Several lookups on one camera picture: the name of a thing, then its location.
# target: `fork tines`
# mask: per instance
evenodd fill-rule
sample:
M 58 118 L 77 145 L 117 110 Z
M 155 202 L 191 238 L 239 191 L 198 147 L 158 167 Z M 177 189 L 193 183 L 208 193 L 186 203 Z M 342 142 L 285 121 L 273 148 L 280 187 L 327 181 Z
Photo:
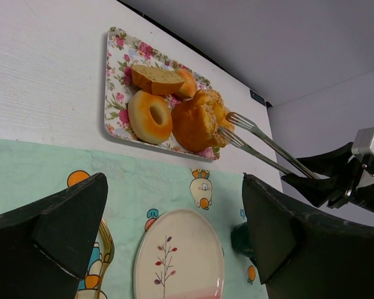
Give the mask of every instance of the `fork tines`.
M 234 145 L 237 148 L 242 148 L 244 145 L 246 145 L 245 141 L 242 140 L 240 137 L 238 137 L 236 134 L 234 134 L 229 129 L 221 126 L 218 129 L 218 133 L 228 141 L 231 145 Z
M 252 120 L 249 120 L 248 118 L 236 112 L 229 112 L 226 115 L 226 119 L 230 121 L 232 124 L 239 126 L 240 128 L 243 128 L 246 130 L 250 130 L 256 127 L 256 124 Z

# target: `cartoon bird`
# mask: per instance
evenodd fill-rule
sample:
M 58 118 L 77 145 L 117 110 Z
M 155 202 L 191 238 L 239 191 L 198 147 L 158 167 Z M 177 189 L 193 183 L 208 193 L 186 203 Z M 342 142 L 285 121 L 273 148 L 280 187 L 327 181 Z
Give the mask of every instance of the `cartoon bird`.
M 102 254 L 100 244 L 96 242 L 90 257 L 89 267 L 85 279 L 79 282 L 78 299 L 96 299 L 97 285 L 102 271 Z M 100 299 L 107 299 L 106 294 L 100 291 Z
M 156 219 L 158 218 L 158 216 L 160 215 L 160 213 L 158 212 L 157 209 L 149 209 L 148 212 L 147 212 L 147 218 L 148 220 L 145 222 L 145 225 L 144 225 L 144 230 L 147 231 L 151 225 L 153 225 L 153 223 L 156 221 Z
M 212 204 L 212 183 L 208 180 L 209 170 L 195 169 L 192 175 L 194 179 L 189 185 L 189 189 L 195 205 L 204 210 L 209 210 L 209 206 Z

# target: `gold fork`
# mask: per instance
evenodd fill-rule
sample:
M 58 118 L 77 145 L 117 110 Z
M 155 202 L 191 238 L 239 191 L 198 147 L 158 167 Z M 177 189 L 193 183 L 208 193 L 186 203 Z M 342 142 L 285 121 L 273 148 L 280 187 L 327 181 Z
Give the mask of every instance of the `gold fork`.
M 101 239 L 104 243 L 104 254 L 103 254 L 103 264 L 102 264 L 102 272 L 100 279 L 98 281 L 98 287 L 96 292 L 96 299 L 100 298 L 100 291 L 101 291 L 101 285 L 102 280 L 104 278 L 105 271 L 107 271 L 108 266 L 113 260 L 113 257 L 115 256 L 115 245 L 113 244 L 113 239 L 110 233 L 110 230 L 108 229 L 108 225 L 105 222 L 104 218 L 101 218 L 100 223 L 100 235 Z

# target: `rectangular tray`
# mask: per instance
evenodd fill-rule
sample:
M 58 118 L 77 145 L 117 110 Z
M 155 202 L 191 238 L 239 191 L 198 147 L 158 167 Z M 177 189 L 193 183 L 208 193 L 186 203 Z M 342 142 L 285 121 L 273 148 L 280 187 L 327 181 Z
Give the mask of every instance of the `rectangular tray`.
M 197 81 L 198 89 L 212 89 L 211 82 L 200 74 L 190 70 L 179 62 L 170 59 L 167 55 L 154 49 L 122 29 L 111 27 L 107 38 L 107 65 L 105 81 L 105 129 L 108 134 L 127 141 L 140 143 L 149 147 L 162 148 L 190 156 L 199 156 L 206 159 L 220 158 L 219 147 L 207 148 L 200 153 L 192 153 L 184 149 L 173 134 L 164 143 L 152 145 L 137 138 L 134 134 L 127 113 L 129 99 L 137 92 L 138 87 L 132 84 L 133 64 L 161 67 L 166 70 L 184 68 L 189 70 Z M 180 101 L 173 95 L 165 96 L 170 110 Z

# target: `cartoon print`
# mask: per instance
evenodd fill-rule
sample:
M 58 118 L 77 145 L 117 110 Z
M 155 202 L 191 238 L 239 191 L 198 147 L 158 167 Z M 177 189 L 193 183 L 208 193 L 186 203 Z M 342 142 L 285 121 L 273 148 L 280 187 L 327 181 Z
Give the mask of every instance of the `cartoon print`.
M 254 266 L 249 266 L 248 267 L 248 283 L 250 284 L 253 284 L 254 283 L 254 280 L 256 278 L 256 270 L 255 270 L 255 267 Z
M 157 209 L 149 209 L 147 212 L 148 220 L 145 222 L 144 230 L 147 231 L 151 225 L 156 221 L 160 213 Z
M 71 187 L 84 179 L 87 179 L 90 175 L 84 170 L 76 170 L 68 176 L 67 185 Z
M 100 253 L 100 244 L 98 242 L 94 243 L 87 269 L 85 279 L 79 282 L 77 288 L 78 299 L 96 299 L 97 285 L 102 271 L 102 254 Z M 99 299 L 107 299 L 106 294 L 102 290 L 100 291 Z
M 172 270 L 170 273 L 168 273 L 169 268 L 173 267 L 173 265 L 171 264 L 172 255 L 170 255 L 170 258 L 168 260 L 166 260 L 166 258 L 168 258 L 168 256 L 169 256 L 169 254 L 172 254 L 173 252 L 177 251 L 177 247 L 172 248 L 171 246 L 168 246 L 168 243 L 171 240 L 172 240 L 172 237 L 165 236 L 165 243 L 163 243 L 162 245 L 159 245 L 157 247 L 159 251 L 163 252 L 163 258 L 161 259 L 160 257 L 158 257 L 158 261 L 155 263 L 155 265 L 158 266 L 158 267 L 163 266 L 163 271 L 155 272 L 155 275 L 156 275 L 157 278 L 154 280 L 154 283 L 156 285 L 162 285 L 162 287 L 163 287 L 163 298 L 166 295 L 166 281 L 171 276 L 176 274 L 176 270 Z
M 204 210 L 209 210 L 209 206 L 212 204 L 212 183 L 208 180 L 209 170 L 195 169 L 192 175 L 194 179 L 189 185 L 189 189 L 195 205 Z
M 71 187 L 90 175 L 84 170 L 76 170 L 68 176 L 67 185 Z M 100 253 L 100 244 L 94 243 L 92 255 L 90 256 L 89 266 L 85 279 L 79 282 L 77 288 L 77 299 L 96 299 L 97 286 L 102 273 L 102 254 Z M 101 290 L 98 299 L 108 299 L 106 294 Z

